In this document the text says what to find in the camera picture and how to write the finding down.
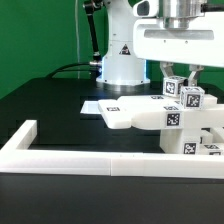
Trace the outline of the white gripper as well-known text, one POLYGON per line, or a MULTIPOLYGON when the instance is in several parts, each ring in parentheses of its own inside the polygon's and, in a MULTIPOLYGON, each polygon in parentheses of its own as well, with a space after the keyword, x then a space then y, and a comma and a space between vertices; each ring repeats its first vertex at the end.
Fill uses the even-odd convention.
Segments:
POLYGON ((173 63, 189 66, 188 85, 196 86, 203 66, 224 67, 224 13, 206 13, 187 29, 166 29, 162 19, 139 19, 133 28, 138 58, 160 63, 164 78, 174 75, 173 63))

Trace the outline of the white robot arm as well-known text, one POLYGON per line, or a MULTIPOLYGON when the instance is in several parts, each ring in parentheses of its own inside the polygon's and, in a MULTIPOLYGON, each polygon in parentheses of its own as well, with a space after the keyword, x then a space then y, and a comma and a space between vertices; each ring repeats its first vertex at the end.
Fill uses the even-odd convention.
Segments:
POLYGON ((189 66, 193 84, 205 67, 224 68, 224 4, 208 0, 103 0, 109 22, 108 51, 97 79, 109 87, 150 83, 147 61, 164 75, 175 63, 189 66))

